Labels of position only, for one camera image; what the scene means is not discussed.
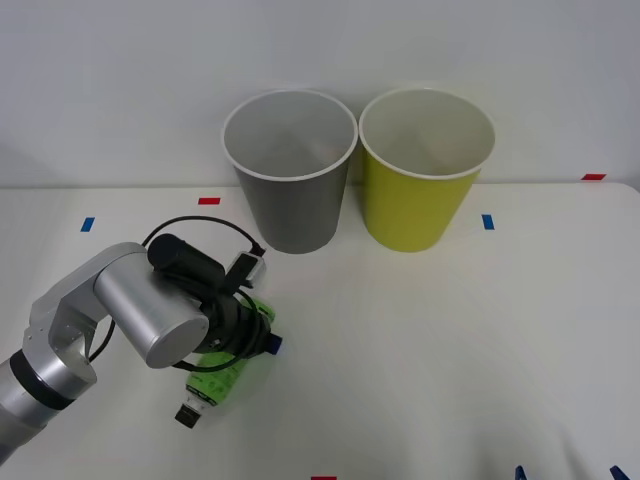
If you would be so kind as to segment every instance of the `blue tape marker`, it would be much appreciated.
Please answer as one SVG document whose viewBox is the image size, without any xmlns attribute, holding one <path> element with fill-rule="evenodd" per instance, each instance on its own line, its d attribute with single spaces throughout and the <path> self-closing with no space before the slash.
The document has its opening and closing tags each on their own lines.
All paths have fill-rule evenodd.
<svg viewBox="0 0 640 480">
<path fill-rule="evenodd" d="M 516 467 L 516 480 L 527 480 L 527 476 L 524 474 L 524 468 L 522 468 L 522 466 Z"/>
<path fill-rule="evenodd" d="M 485 230 L 495 230 L 496 228 L 493 226 L 493 218 L 491 215 L 482 215 L 482 223 L 484 223 Z"/>
<path fill-rule="evenodd" d="M 611 467 L 609 471 L 615 480 L 630 480 L 617 465 Z"/>
<path fill-rule="evenodd" d="M 84 223 L 82 224 L 82 228 L 80 229 L 81 232 L 90 232 L 91 231 L 91 227 L 93 227 L 93 221 L 96 219 L 96 217 L 87 217 L 84 219 Z"/>
</svg>

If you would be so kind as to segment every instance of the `cup rim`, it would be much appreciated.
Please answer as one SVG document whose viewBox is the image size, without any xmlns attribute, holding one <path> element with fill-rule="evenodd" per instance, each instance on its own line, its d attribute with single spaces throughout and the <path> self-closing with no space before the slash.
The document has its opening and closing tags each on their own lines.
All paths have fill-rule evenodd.
<svg viewBox="0 0 640 480">
<path fill-rule="evenodd" d="M 241 109 L 246 107 L 248 104 L 250 104 L 252 102 L 255 102 L 256 100 L 259 100 L 261 98 L 267 97 L 269 95 L 276 94 L 276 93 L 306 93 L 306 94 L 310 94 L 310 95 L 317 95 L 319 97 L 323 97 L 323 98 L 325 98 L 327 100 L 330 100 L 333 103 L 335 103 L 336 105 L 338 105 L 347 114 L 347 116 L 351 120 L 351 125 L 353 127 L 353 140 L 351 141 L 351 145 L 349 146 L 349 148 L 347 149 L 345 154 L 342 157 L 340 157 L 336 162 L 332 163 L 331 165 L 329 165 L 326 168 L 323 168 L 322 170 L 319 170 L 319 171 L 313 172 L 313 173 L 309 173 L 307 175 L 298 175 L 296 177 L 274 177 L 272 175 L 264 175 L 262 173 L 254 172 L 253 170 L 251 170 L 251 169 L 241 165 L 240 163 L 238 163 L 238 161 L 233 158 L 231 153 L 229 153 L 229 150 L 227 149 L 227 145 L 226 145 L 225 140 L 224 140 L 224 134 L 227 131 L 227 127 L 229 126 L 229 122 L 235 116 L 235 114 L 238 113 L 238 111 L 240 111 Z M 332 170 L 335 170 L 340 165 L 342 165 L 344 162 L 346 162 L 347 159 L 351 156 L 351 154 L 353 153 L 353 150 L 356 148 L 356 145 L 358 143 L 358 137 L 359 137 L 358 121 L 356 120 L 356 117 L 353 114 L 353 112 L 351 110 L 349 110 L 344 103 L 342 103 L 340 100 L 332 97 L 331 95 L 327 95 L 326 93 L 317 92 L 315 90 L 299 89 L 299 88 L 291 88 L 291 89 L 290 88 L 281 88 L 281 89 L 278 89 L 278 90 L 269 90 L 268 92 L 264 92 L 264 93 L 261 93 L 261 94 L 258 94 L 258 95 L 254 95 L 253 97 L 245 100 L 244 102 L 242 102 L 240 105 L 238 105 L 236 108 L 233 109 L 233 111 L 225 119 L 224 125 L 222 126 L 222 130 L 220 131 L 220 139 L 221 139 L 221 142 L 222 142 L 222 149 L 224 150 L 224 154 L 227 157 L 227 160 L 229 160 L 231 162 L 231 164 L 235 168 L 237 168 L 238 170 L 246 173 L 247 175 L 250 175 L 250 176 L 255 177 L 255 178 L 259 178 L 261 180 L 268 180 L 268 181 L 271 181 L 271 182 L 300 182 L 300 181 L 303 181 L 303 180 L 311 180 L 312 178 L 320 177 L 320 176 L 322 176 L 322 175 L 324 175 L 326 173 L 331 172 Z"/>
<path fill-rule="evenodd" d="M 400 167 L 396 167 L 395 165 L 392 165 L 391 163 L 387 162 L 386 160 L 383 160 L 382 157 L 380 157 L 370 146 L 369 143 L 367 142 L 367 139 L 364 136 L 364 131 L 363 131 L 363 124 L 365 121 L 365 117 L 367 115 L 367 113 L 369 113 L 369 111 L 371 110 L 371 108 L 378 103 L 379 101 L 381 101 L 384 98 L 390 97 L 392 95 L 396 95 L 398 93 L 403 93 L 403 92 L 421 92 L 421 91 L 425 91 L 425 90 L 430 90 L 433 92 L 438 92 L 438 93 L 444 93 L 446 95 L 450 95 L 452 97 L 458 98 L 460 100 L 463 100 L 467 103 L 469 103 L 472 107 L 476 108 L 485 118 L 486 120 L 489 122 L 489 125 L 491 125 L 491 130 L 493 132 L 493 145 L 491 147 L 491 151 L 489 152 L 489 155 L 487 155 L 487 157 L 482 160 L 482 162 L 480 162 L 478 165 L 476 165 L 475 167 L 472 167 L 468 170 L 465 170 L 463 172 L 459 172 L 459 173 L 452 173 L 450 175 L 426 175 L 426 174 L 422 174 L 422 173 L 415 173 L 415 172 L 411 172 L 409 170 L 405 170 L 403 168 Z M 448 92 L 446 90 L 441 90 L 438 88 L 433 88 L 433 87 L 406 87 L 406 88 L 396 88 L 394 90 L 390 90 L 388 92 L 385 92 L 381 95 L 378 95 L 376 98 L 374 98 L 373 100 L 371 100 L 367 106 L 365 107 L 365 109 L 362 111 L 362 114 L 360 115 L 360 119 L 358 121 L 358 135 L 360 137 L 360 141 L 362 142 L 362 145 L 364 146 L 364 148 L 366 149 L 367 153 L 369 153 L 369 155 L 371 155 L 375 160 L 377 160 L 378 162 L 380 162 L 382 165 L 384 165 L 387 168 L 390 168 L 391 170 L 407 176 L 407 177 L 413 177 L 413 178 L 419 178 L 422 180 L 454 180 L 456 178 L 462 178 L 462 177 L 466 177 L 469 176 L 473 173 L 476 173 L 477 171 L 479 171 L 482 166 L 484 165 L 484 163 L 487 161 L 487 159 L 491 156 L 491 153 L 493 153 L 493 149 L 495 148 L 495 142 L 496 142 L 496 128 L 495 128 L 495 124 L 492 121 L 491 117 L 489 117 L 489 115 L 487 115 L 487 113 L 482 110 L 480 107 L 478 107 L 475 103 L 473 103 L 472 101 L 458 95 L 455 93 L 451 93 Z"/>
</svg>

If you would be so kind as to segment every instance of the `green bottle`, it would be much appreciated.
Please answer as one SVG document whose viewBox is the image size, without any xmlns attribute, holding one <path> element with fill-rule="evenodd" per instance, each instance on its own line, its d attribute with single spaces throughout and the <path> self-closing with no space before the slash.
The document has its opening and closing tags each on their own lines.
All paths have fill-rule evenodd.
<svg viewBox="0 0 640 480">
<path fill-rule="evenodd" d="M 258 312 L 267 317 L 270 324 L 275 320 L 273 309 L 259 300 L 253 299 Z M 246 307 L 249 305 L 244 299 L 240 301 Z M 233 359 L 233 355 L 226 352 L 206 353 L 198 360 L 199 367 L 215 367 Z M 186 427 L 193 428 L 202 412 L 212 406 L 219 405 L 229 395 L 244 370 L 248 359 L 242 359 L 235 365 L 213 373 L 191 372 L 187 377 L 187 400 L 176 414 L 176 420 Z"/>
</svg>

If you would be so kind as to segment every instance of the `gray paper cup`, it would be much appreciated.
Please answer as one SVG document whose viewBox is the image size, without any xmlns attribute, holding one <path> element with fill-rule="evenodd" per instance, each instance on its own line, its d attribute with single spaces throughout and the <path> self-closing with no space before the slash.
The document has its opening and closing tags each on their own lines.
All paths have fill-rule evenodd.
<svg viewBox="0 0 640 480">
<path fill-rule="evenodd" d="M 331 240 L 357 141 L 353 114 L 318 92 L 270 92 L 229 115 L 222 145 L 269 245 L 308 253 Z"/>
</svg>

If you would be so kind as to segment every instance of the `paper cup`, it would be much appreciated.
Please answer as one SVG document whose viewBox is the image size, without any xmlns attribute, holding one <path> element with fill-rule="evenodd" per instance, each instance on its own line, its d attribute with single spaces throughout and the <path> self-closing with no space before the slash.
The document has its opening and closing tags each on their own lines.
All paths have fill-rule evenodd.
<svg viewBox="0 0 640 480">
<path fill-rule="evenodd" d="M 382 245 L 417 252 L 444 233 L 495 142 L 480 109 L 431 89 L 379 96 L 360 117 L 364 217 Z"/>
<path fill-rule="evenodd" d="M 270 92 L 229 115 L 222 144 L 269 245 L 308 253 L 331 240 L 357 140 L 349 109 L 318 92 Z"/>
</svg>

